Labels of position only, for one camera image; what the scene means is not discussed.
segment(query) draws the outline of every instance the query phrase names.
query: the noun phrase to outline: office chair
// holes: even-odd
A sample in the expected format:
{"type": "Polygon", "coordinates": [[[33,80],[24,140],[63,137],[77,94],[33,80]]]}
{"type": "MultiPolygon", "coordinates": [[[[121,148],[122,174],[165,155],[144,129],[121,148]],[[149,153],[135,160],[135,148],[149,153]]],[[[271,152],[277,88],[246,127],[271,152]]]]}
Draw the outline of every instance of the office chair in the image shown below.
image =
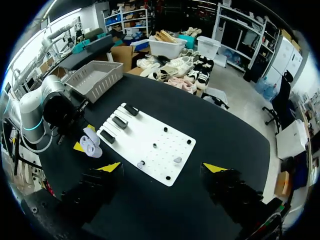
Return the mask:
{"type": "Polygon", "coordinates": [[[275,121],[277,128],[276,135],[280,132],[280,127],[284,130],[295,120],[288,109],[289,95],[291,91],[290,83],[292,83],[293,80],[293,76],[287,70],[282,76],[279,94],[271,102],[273,109],[268,109],[265,106],[262,108],[263,111],[267,110],[272,115],[272,119],[266,121],[265,125],[269,125],[269,123],[275,121]]]}

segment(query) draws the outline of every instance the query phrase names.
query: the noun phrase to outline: white pegboard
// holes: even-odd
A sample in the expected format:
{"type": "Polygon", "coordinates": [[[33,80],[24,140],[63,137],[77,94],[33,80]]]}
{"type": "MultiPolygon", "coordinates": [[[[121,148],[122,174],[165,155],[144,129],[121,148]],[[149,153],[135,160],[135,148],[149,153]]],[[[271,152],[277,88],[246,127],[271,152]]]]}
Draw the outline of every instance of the white pegboard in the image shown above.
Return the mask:
{"type": "Polygon", "coordinates": [[[186,164],[196,140],[142,111],[133,116],[124,108],[125,105],[126,103],[122,103],[113,112],[97,131],[97,135],[138,169],[164,185],[172,186],[186,164]],[[128,122],[128,126],[121,129],[112,121],[114,116],[128,122]],[[101,136],[102,130],[115,137],[113,144],[101,136]],[[180,163],[174,162],[177,158],[181,158],[180,163]],[[138,163],[141,161],[145,164],[139,168],[138,163]]]}

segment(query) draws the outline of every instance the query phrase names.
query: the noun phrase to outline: black table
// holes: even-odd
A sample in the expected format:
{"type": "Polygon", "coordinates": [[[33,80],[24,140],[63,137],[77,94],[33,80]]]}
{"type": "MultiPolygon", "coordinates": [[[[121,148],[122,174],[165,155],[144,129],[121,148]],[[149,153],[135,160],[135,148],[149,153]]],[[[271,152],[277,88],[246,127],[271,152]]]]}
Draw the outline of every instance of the black table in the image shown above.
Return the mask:
{"type": "Polygon", "coordinates": [[[91,222],[111,240],[235,239],[241,230],[220,205],[214,205],[200,180],[202,162],[233,168],[257,191],[267,179],[270,145],[257,130],[231,113],[172,86],[124,74],[95,104],[86,119],[98,129],[121,104],[130,103],[150,116],[196,139],[196,145],[172,187],[144,174],[101,142],[101,158],[90,158],[65,139],[39,155],[54,193],[72,188],[88,168],[122,162],[124,181],[110,205],[91,222]]]}
{"type": "Polygon", "coordinates": [[[91,42],[82,52],[71,54],[59,64],[59,67],[69,71],[78,70],[83,65],[88,64],[96,57],[100,56],[102,53],[110,52],[110,49],[114,45],[112,36],[107,35],[104,38],[91,42]]]}

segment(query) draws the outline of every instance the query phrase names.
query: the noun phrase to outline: gray plastic basket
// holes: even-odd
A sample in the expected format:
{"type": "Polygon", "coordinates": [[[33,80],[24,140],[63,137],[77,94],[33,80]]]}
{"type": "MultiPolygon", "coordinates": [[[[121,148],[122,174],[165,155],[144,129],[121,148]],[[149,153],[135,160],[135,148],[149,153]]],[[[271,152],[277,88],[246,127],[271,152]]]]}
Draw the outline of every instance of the gray plastic basket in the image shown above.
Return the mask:
{"type": "Polygon", "coordinates": [[[95,103],[123,77],[123,65],[119,62],[91,61],[77,70],[66,84],[95,103]]]}

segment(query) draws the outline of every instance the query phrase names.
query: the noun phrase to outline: concrete floor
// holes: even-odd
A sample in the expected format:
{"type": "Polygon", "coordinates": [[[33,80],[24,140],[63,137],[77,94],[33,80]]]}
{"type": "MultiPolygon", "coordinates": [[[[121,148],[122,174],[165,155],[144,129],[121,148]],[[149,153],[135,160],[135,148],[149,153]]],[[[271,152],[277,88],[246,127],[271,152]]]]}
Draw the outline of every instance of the concrete floor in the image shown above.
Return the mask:
{"type": "Polygon", "coordinates": [[[262,107],[272,108],[271,103],[256,92],[254,83],[246,82],[243,79],[243,73],[229,65],[226,68],[215,65],[208,86],[224,91],[230,107],[228,111],[251,125],[268,139],[270,162],[263,191],[263,202],[268,203],[275,197],[275,185],[281,164],[281,160],[277,157],[276,126],[274,123],[265,125],[265,122],[271,118],[265,111],[262,111],[262,107]]]}

